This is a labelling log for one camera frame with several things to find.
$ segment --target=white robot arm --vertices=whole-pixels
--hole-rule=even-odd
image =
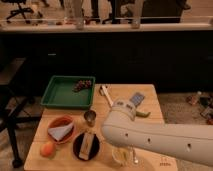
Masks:
[[[134,122],[135,116],[131,101],[115,101],[101,128],[106,141],[213,166],[212,126],[142,124]]]

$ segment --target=small cup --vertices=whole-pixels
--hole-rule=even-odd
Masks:
[[[84,119],[90,127],[95,125],[96,112],[93,110],[88,110],[84,113]]]

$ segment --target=dark wall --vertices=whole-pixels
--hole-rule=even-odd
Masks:
[[[157,91],[213,88],[213,31],[0,36],[9,56],[27,57],[16,79],[40,95],[54,74],[93,75],[98,83],[153,83]]]

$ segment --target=black chair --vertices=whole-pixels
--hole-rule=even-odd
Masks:
[[[39,121],[41,118],[41,115],[39,114],[33,117],[30,114],[26,113],[28,116],[19,116],[20,112],[24,109],[25,105],[28,102],[34,103],[35,100],[29,93],[24,92],[26,93],[26,97],[21,102],[18,102],[18,100],[15,98],[16,96],[15,96],[15,93],[14,93],[15,91],[13,90],[14,89],[13,87],[19,87],[20,90],[23,90],[23,89],[21,85],[15,84],[13,82],[14,76],[11,76],[11,77],[12,77],[11,80],[5,83],[1,83],[0,85],[0,132],[7,129],[10,144],[13,151],[13,156],[14,156],[14,160],[12,164],[14,168],[17,168],[17,167],[20,167],[23,164],[23,162],[19,156],[15,129],[18,128],[19,123]],[[15,98],[17,102],[17,106],[13,110],[8,109],[8,104],[11,98]]]
[[[10,18],[12,18],[18,14],[22,15],[22,17],[24,18],[24,20],[27,24],[30,23],[30,21],[27,20],[25,13],[33,13],[33,10],[30,7],[22,8],[22,6],[21,6],[21,3],[26,4],[26,0],[1,0],[1,1],[5,2],[5,3],[13,3],[13,4],[16,3],[18,5],[18,9],[10,11],[10,16],[8,16],[6,18],[8,23],[10,23],[10,21],[9,21]]]

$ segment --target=chair leg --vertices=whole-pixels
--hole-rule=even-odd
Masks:
[[[14,156],[14,160],[13,160],[12,164],[13,164],[14,168],[18,168],[23,165],[23,162],[19,156],[15,130],[9,122],[7,123],[7,131],[8,131],[8,135],[9,135],[9,139],[10,139],[10,144],[11,144],[12,150],[13,150],[13,156]]]
[[[18,8],[19,8],[19,9],[18,9],[18,10],[13,10],[13,11],[10,12],[11,15],[10,15],[9,17],[6,18],[6,19],[7,19],[7,22],[10,23],[10,21],[9,21],[10,18],[12,18],[12,17],[14,17],[14,16],[16,16],[16,15],[18,15],[18,14],[21,14],[22,17],[24,18],[25,22],[26,22],[27,24],[29,24],[30,21],[27,20],[27,18],[26,18],[26,16],[25,16],[25,12],[33,13],[33,10],[32,10],[31,8],[22,8],[21,5],[20,5],[19,3],[17,3],[17,4],[18,4]]]

